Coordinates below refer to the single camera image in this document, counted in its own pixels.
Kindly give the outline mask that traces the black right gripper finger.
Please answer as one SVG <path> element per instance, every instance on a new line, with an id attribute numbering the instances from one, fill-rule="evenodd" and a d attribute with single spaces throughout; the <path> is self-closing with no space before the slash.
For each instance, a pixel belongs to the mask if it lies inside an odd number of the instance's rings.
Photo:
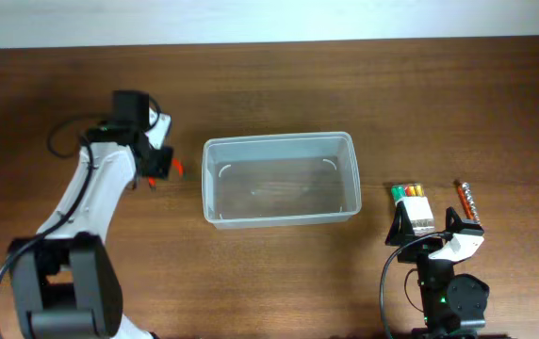
<path id="1" fill-rule="evenodd" d="M 404 202 L 398 202 L 393 222 L 384 243 L 387 246 L 403 246 L 413 239 L 414 230 Z"/>
<path id="2" fill-rule="evenodd" d="M 461 218 L 453 207 L 446 210 L 446 228 L 448 234 L 484 235 L 484 229 L 475 220 Z"/>

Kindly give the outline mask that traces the red handled cutting pliers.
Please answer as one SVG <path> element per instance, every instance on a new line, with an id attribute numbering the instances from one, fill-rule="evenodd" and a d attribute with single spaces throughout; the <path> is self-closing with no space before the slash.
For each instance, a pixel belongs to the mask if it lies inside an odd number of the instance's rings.
<path id="1" fill-rule="evenodd" d="M 185 178 L 185 167 L 178 159 L 173 159 L 170 163 L 163 163 L 154 168 L 147 176 L 148 187 L 155 191 L 158 181 L 169 181 L 175 177 L 177 180 Z"/>

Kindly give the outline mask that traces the clear plastic storage box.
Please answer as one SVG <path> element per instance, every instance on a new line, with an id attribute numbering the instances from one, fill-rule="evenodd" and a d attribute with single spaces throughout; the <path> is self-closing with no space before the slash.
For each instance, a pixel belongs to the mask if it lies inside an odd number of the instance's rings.
<path id="1" fill-rule="evenodd" d="M 351 136 L 212 138 L 202 158 L 204 218 L 218 230 L 344 222 L 362 208 Z"/>

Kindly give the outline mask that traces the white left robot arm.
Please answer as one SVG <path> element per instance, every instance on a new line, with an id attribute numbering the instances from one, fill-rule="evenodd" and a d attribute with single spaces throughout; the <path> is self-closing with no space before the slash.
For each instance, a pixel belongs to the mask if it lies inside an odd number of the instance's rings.
<path id="1" fill-rule="evenodd" d="M 0 268 L 10 277 L 25 338 L 153 338 L 123 311 L 106 236 L 127 186 L 166 178 L 169 115 L 113 115 L 79 139 L 76 171 L 52 215 L 32 237 L 15 238 Z"/>

